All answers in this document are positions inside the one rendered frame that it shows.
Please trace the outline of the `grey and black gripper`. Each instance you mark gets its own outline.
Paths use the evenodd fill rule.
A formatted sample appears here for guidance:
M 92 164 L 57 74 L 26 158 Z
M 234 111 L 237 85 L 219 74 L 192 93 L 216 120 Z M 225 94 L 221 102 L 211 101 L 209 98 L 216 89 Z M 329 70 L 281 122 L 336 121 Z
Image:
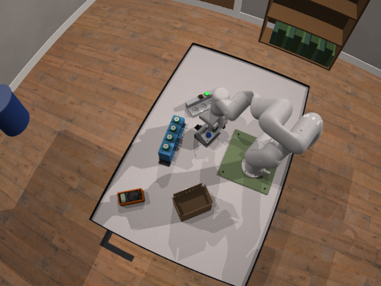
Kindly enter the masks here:
M 216 122 L 218 122 L 219 125 L 215 129 L 213 129 L 214 131 L 217 130 L 218 128 L 225 129 L 225 123 L 226 124 L 228 123 L 228 119 L 226 119 L 225 116 L 221 116 Z

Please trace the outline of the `grey panel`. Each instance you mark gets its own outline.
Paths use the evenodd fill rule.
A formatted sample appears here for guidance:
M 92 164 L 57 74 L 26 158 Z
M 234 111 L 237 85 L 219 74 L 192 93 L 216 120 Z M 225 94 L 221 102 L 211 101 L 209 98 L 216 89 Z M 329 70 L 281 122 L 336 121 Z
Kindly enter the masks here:
M 185 106 L 187 110 L 190 112 L 192 117 L 195 117 L 209 109 L 209 107 L 211 106 L 212 92 L 214 90 L 215 89 L 209 92 L 205 92 L 204 94 L 201 94 L 185 102 Z

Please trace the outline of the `orange digital multimeter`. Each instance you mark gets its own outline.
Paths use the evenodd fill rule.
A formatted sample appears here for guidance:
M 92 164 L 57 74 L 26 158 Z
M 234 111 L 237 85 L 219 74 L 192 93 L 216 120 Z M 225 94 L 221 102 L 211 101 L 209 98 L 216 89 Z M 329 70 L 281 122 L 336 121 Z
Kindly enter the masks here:
M 134 190 L 127 190 L 124 192 L 118 192 L 118 204 L 120 206 L 126 206 L 129 204 L 136 204 L 140 202 L 144 202 L 144 193 L 141 188 L 137 188 Z

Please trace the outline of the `brown cardboard box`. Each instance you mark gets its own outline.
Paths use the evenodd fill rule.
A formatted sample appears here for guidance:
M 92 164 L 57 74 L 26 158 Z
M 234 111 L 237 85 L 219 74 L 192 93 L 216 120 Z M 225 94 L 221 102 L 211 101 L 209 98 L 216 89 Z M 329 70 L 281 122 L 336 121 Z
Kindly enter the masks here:
M 213 200 L 202 183 L 173 194 L 174 207 L 181 222 L 201 215 L 212 208 Z

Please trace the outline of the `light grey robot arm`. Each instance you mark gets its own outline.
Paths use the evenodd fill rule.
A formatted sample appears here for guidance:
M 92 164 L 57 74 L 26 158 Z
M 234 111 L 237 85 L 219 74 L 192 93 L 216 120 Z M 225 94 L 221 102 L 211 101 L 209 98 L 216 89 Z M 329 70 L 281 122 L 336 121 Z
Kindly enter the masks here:
M 245 152 L 241 167 L 248 177 L 257 178 L 263 173 L 269 176 L 270 172 L 261 168 L 277 168 L 288 154 L 304 153 L 322 135 L 322 118 L 314 112 L 304 114 L 290 131 L 283 127 L 293 111 L 291 102 L 285 98 L 262 98 L 250 90 L 238 92 L 229 98 L 227 89 L 216 88 L 212 94 L 211 109 L 202 112 L 199 118 L 215 129 L 218 126 L 216 121 L 221 116 L 235 121 L 251 106 L 251 114 L 259 120 L 264 132 Z

